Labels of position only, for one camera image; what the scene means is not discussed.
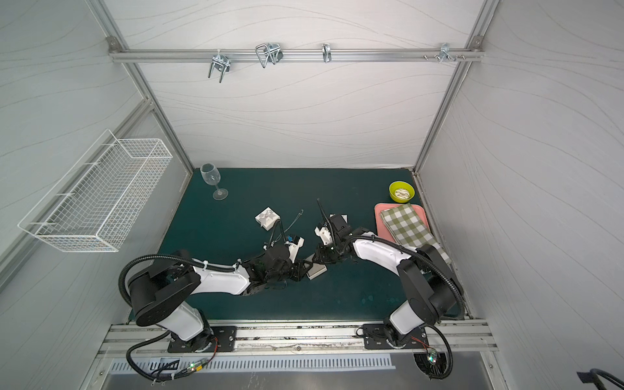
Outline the white jewelry box base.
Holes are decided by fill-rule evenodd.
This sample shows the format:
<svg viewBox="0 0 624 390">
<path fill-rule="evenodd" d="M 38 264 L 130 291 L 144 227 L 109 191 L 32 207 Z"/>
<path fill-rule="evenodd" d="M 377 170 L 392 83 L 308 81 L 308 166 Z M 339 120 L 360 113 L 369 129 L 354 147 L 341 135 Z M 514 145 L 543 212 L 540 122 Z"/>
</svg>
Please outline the white jewelry box base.
<svg viewBox="0 0 624 390">
<path fill-rule="evenodd" d="M 310 265 L 306 273 L 309 280 L 321 276 L 328 270 L 328 267 L 325 265 L 324 261 L 318 258 L 316 255 L 310 255 L 306 259 L 306 262 Z"/>
</svg>

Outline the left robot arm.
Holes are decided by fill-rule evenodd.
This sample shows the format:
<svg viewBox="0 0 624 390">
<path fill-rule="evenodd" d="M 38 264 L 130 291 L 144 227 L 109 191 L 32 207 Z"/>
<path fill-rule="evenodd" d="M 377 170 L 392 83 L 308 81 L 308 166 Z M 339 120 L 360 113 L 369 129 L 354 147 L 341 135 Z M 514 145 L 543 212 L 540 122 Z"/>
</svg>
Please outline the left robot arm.
<svg viewBox="0 0 624 390">
<path fill-rule="evenodd" d="M 299 281 L 314 258 L 297 259 L 298 251 L 298 244 L 285 243 L 232 266 L 201 261 L 184 250 L 148 254 L 122 268 L 118 288 L 138 326 L 157 325 L 170 332 L 179 350 L 202 352 L 215 343 L 216 334 L 187 299 L 201 293 L 250 296 L 278 289 L 289 280 Z"/>
</svg>

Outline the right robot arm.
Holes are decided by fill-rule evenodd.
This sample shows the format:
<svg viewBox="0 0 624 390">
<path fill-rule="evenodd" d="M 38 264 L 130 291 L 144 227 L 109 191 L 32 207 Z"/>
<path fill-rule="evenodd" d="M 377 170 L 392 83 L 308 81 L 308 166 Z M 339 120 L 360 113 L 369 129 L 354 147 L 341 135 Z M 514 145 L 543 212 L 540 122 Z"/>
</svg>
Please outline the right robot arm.
<svg viewBox="0 0 624 390">
<path fill-rule="evenodd" d="M 382 328 L 364 330 L 365 337 L 402 349 L 412 340 L 412 332 L 436 325 L 450 310 L 465 313 L 463 287 L 433 245 L 400 245 L 361 228 L 354 230 L 337 214 L 325 217 L 315 235 L 322 242 L 319 260 L 339 260 L 352 254 L 391 271 L 401 281 L 406 301 L 386 318 Z"/>
</svg>

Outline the white closed jewelry box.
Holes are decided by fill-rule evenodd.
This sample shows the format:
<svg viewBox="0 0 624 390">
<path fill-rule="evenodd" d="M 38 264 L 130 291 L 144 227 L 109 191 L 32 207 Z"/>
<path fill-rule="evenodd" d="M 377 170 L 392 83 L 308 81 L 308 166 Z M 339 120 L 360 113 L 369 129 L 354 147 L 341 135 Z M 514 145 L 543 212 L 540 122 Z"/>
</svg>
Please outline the white closed jewelry box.
<svg viewBox="0 0 624 390">
<path fill-rule="evenodd" d="M 256 222 L 266 231 L 271 231 L 275 224 L 280 221 L 280 216 L 270 207 L 255 216 Z"/>
</svg>

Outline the green bowl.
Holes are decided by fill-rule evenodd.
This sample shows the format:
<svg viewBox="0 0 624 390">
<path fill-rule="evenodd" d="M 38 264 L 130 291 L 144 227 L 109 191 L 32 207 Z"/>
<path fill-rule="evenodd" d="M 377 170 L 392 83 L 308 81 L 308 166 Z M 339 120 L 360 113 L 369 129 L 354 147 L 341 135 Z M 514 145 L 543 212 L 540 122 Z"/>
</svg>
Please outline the green bowl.
<svg viewBox="0 0 624 390">
<path fill-rule="evenodd" d="M 396 203 L 408 203 L 415 196 L 415 189 L 404 181 L 394 181 L 388 187 L 391 199 Z"/>
</svg>

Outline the clear wine glass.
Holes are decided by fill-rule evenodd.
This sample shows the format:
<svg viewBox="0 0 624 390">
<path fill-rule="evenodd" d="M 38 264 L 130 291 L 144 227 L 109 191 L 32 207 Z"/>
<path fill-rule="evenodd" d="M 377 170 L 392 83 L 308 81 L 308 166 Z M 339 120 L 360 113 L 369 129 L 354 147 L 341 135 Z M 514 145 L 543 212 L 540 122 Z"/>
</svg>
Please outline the clear wine glass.
<svg viewBox="0 0 624 390">
<path fill-rule="evenodd" d="M 200 172 L 203 180 L 210 186 L 214 186 L 215 191 L 213 198 L 216 201 L 222 201 L 227 198 L 228 191 L 225 188 L 219 186 L 221 175 L 219 169 L 212 163 L 203 164 L 200 167 Z"/>
</svg>

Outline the metal carabiner hook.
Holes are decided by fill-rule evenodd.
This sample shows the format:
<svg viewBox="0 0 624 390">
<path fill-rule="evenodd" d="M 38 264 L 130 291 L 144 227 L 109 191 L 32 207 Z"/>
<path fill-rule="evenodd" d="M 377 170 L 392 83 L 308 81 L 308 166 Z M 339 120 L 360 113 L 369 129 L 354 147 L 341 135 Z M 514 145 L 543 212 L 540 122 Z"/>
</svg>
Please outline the metal carabiner hook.
<svg viewBox="0 0 624 390">
<path fill-rule="evenodd" d="M 262 68 L 266 68 L 269 63 L 276 65 L 284 58 L 284 53 L 280 44 L 271 42 L 257 45 L 255 47 L 255 54 Z"/>
</svg>

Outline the metal clamp hook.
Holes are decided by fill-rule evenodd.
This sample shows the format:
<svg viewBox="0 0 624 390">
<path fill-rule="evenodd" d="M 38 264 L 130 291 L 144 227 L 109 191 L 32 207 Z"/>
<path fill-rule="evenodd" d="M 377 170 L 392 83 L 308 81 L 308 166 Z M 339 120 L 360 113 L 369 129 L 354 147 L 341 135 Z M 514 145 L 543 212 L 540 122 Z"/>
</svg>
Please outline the metal clamp hook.
<svg viewBox="0 0 624 390">
<path fill-rule="evenodd" d="M 222 83 L 225 74 L 230 72 L 230 69 L 230 59 L 225 55 L 217 54 L 211 59 L 211 65 L 208 71 L 208 78 L 211 78 L 214 74 L 219 74 L 219 83 Z"/>
</svg>

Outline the aluminium crossbar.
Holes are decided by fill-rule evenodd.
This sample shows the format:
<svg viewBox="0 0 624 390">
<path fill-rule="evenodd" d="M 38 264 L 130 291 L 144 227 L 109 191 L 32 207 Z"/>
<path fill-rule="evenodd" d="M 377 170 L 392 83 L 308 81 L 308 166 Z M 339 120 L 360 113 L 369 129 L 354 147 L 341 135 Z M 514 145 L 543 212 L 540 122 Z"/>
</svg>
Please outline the aluminium crossbar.
<svg viewBox="0 0 624 390">
<path fill-rule="evenodd" d="M 438 51 L 434 49 L 336 49 L 331 47 L 331 63 L 400 63 L 429 62 L 423 55 Z M 282 63 L 324 63 L 322 49 L 282 49 Z M 485 56 L 482 50 L 462 50 L 463 62 L 479 62 Z M 110 52 L 115 63 L 209 63 L 213 56 L 227 56 L 231 63 L 258 63 L 255 50 L 124 50 Z"/>
</svg>

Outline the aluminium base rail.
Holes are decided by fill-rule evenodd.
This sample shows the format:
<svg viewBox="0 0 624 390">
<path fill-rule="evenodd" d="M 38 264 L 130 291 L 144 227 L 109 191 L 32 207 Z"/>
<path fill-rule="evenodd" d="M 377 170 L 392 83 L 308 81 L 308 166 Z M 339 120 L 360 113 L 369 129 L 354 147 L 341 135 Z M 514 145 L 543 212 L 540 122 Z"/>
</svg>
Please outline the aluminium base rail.
<svg viewBox="0 0 624 390">
<path fill-rule="evenodd" d="M 375 352 L 415 353 L 425 349 L 453 352 L 497 352 L 497 342 L 483 319 L 444 321 L 416 331 L 401 349 L 363 337 L 363 322 L 339 321 L 228 321 L 215 320 L 211 328 L 219 340 L 220 354 L 290 355 L 290 354 L 360 354 Z"/>
</svg>

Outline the metal bracket hook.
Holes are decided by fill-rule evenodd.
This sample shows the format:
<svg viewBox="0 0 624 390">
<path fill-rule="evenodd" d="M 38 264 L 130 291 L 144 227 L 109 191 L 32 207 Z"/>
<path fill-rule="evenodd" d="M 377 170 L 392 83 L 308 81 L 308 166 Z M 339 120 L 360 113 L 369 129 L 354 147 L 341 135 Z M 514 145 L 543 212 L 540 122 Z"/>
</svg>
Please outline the metal bracket hook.
<svg viewBox="0 0 624 390">
<path fill-rule="evenodd" d="M 466 55 L 462 50 L 456 50 L 451 48 L 447 43 L 443 44 L 437 52 L 430 55 L 423 55 L 425 61 L 436 61 L 437 63 L 445 62 L 463 62 L 466 60 Z"/>
</svg>

